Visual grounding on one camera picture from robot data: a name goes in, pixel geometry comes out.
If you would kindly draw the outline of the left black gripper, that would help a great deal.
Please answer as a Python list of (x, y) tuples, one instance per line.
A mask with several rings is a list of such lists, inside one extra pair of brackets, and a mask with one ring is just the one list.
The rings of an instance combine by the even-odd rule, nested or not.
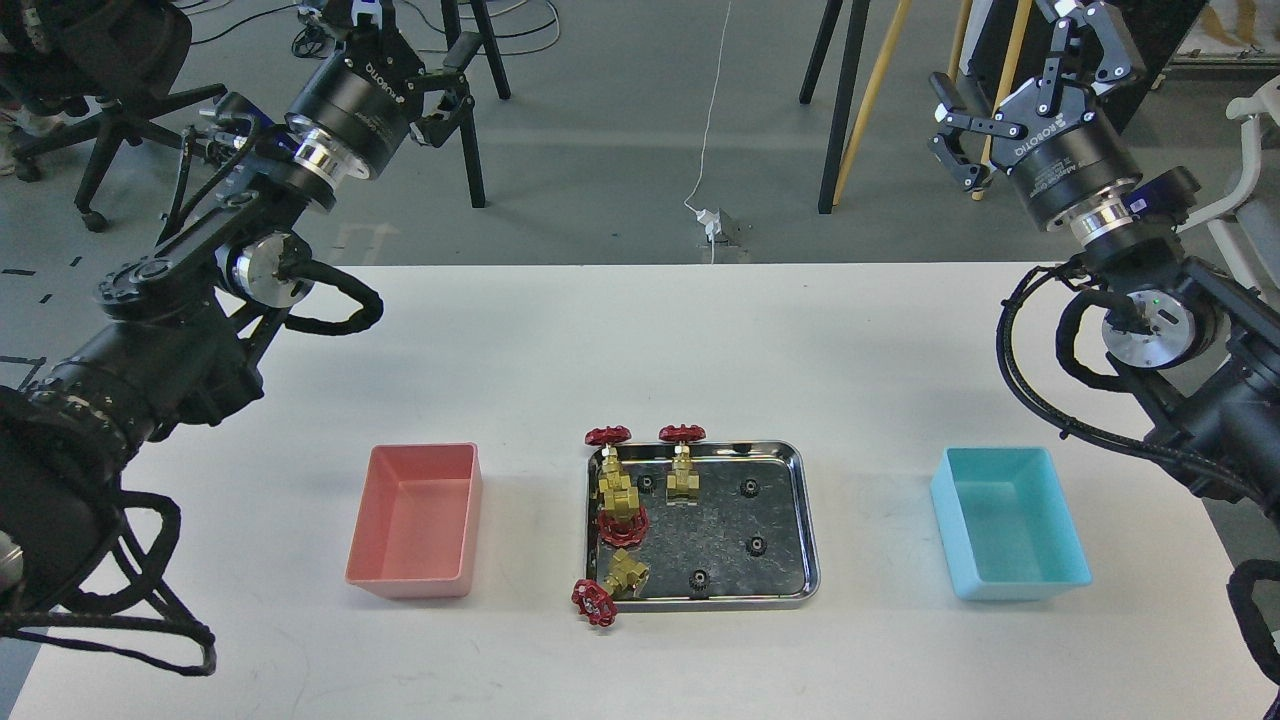
[[(378, 29), (355, 31), (361, 24)], [(323, 27), (329, 33), (355, 32), (312, 74), (285, 122), (300, 135), (324, 129), (365, 164), (369, 178), (387, 168), (411, 123), (416, 143), (439, 149), (472, 119), (465, 70), (483, 46), (480, 33), (463, 32), (442, 68), (425, 70), (404, 37), (390, 32), (396, 31), (393, 1), (323, 1)], [(436, 91), (440, 100), (424, 117), (422, 96)]]

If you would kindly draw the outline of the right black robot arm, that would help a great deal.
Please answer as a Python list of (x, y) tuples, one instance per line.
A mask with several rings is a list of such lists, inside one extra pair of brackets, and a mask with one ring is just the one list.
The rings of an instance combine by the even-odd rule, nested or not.
[[(1253, 290), (1184, 251), (1175, 229), (1198, 184), (1183, 167), (1143, 181), (1101, 106), (1144, 64), (1121, 12), (1103, 1), (1042, 1), (1052, 35), (1039, 74), (989, 117), (965, 108), (954, 82), (931, 77), (940, 100), (931, 141), (965, 190), (1005, 176), (1041, 231), (1070, 231), (1078, 255), (1036, 266), (1004, 301), (1000, 373), (1014, 396), (1053, 425), (1162, 468), (1201, 498), (1248, 498), (1277, 520), (1277, 313)], [(1012, 328), (1046, 282), (1073, 293), (1055, 334), (1059, 365), (1092, 389), (1133, 396), (1152, 420), (1140, 439), (1055, 407), (1021, 374)]]

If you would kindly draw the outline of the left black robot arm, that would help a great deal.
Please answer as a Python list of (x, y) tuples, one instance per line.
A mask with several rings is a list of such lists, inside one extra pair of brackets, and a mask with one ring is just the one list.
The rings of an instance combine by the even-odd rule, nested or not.
[(93, 142), (76, 209), (91, 208), (116, 150), (143, 141), (179, 151), (174, 195), (155, 246), (106, 275), (93, 297), (109, 325), (44, 378), (3, 389), (3, 635), (42, 642), (49, 628), (156, 632), (193, 641), (200, 664), (154, 666), (186, 676), (215, 669), (214, 634), (166, 585), (180, 511), (125, 489), (146, 442), (180, 424), (210, 425), (262, 396), (259, 361), (280, 329), (344, 336), (383, 314), (378, 293), (314, 259), (294, 223), (328, 211), (347, 177), (372, 179), (407, 137), (463, 141), (468, 192), (485, 202), (465, 76), (477, 53), (500, 97), (509, 86), (492, 19), (442, 4), (447, 50), (425, 65), (392, 1), (297, 1), (301, 20), (335, 46), (283, 122), (221, 85), (174, 92), (192, 45), (178, 1), (5, 1), (3, 96), (76, 123), (18, 147), (33, 160)]

